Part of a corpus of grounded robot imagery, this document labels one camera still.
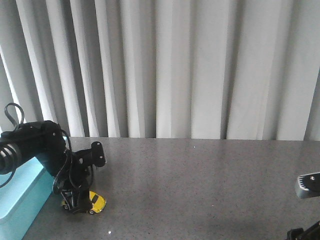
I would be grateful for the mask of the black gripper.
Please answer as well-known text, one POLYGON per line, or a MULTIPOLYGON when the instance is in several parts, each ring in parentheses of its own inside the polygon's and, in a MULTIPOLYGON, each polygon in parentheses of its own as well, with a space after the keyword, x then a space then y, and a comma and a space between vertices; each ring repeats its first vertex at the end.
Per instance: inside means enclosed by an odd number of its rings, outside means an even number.
POLYGON ((62 195, 62 207, 73 214, 87 213, 92 208, 93 165, 78 163, 76 152, 66 147, 64 133, 50 120, 20 124, 14 129, 14 168, 36 157, 54 177, 53 192, 62 195))
POLYGON ((287 232, 287 240, 320 240, 320 222, 310 226, 308 229, 294 228, 287 232))

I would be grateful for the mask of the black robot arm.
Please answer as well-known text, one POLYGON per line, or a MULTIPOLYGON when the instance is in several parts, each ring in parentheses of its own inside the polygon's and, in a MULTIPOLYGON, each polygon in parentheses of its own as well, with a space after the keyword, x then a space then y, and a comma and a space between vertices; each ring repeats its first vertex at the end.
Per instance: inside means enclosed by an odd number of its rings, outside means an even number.
POLYGON ((88 173, 77 166, 70 138, 59 124, 51 120, 27 122, 0 135, 0 173, 10 175, 0 186, 7 185, 16 170, 32 158, 53 177, 52 192, 62 195, 70 212, 92 209, 88 173))

